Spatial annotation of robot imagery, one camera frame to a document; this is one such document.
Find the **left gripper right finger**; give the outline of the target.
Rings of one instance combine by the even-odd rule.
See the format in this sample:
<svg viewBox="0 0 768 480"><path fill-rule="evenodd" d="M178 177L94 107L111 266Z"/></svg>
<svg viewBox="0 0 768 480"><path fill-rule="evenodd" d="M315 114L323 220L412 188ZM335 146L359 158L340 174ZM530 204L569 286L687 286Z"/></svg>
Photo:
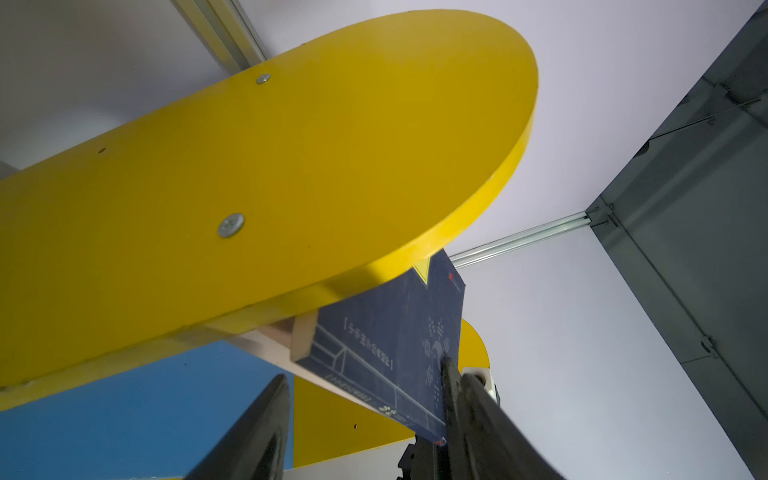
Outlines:
<svg viewBox="0 0 768 480"><path fill-rule="evenodd" d="M560 479L481 383L441 361L446 479Z"/></svg>

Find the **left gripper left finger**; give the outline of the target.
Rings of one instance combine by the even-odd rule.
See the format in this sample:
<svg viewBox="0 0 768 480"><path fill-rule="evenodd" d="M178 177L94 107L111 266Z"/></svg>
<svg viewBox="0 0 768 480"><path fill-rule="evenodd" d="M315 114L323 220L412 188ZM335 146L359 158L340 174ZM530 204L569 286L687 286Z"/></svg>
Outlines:
<svg viewBox="0 0 768 480"><path fill-rule="evenodd" d="M279 374L185 479L281 479L290 405L287 377Z"/></svg>

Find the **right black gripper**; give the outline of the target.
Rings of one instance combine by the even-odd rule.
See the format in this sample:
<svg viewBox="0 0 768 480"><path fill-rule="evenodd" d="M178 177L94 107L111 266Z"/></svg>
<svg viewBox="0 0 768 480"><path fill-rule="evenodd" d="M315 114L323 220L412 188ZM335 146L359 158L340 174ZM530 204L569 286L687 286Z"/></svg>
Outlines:
<svg viewBox="0 0 768 480"><path fill-rule="evenodd" d="M442 480L447 478L447 447L420 436L406 446L398 462L398 480Z"/></svg>

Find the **navy blue book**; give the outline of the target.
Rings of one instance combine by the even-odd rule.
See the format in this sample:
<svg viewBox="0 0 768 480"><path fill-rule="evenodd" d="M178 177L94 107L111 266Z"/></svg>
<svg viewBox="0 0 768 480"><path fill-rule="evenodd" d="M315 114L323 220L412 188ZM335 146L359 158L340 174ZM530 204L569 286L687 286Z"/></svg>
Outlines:
<svg viewBox="0 0 768 480"><path fill-rule="evenodd" d="M447 440L442 361L459 358L465 283L444 251L293 321L290 358L435 444Z"/></svg>

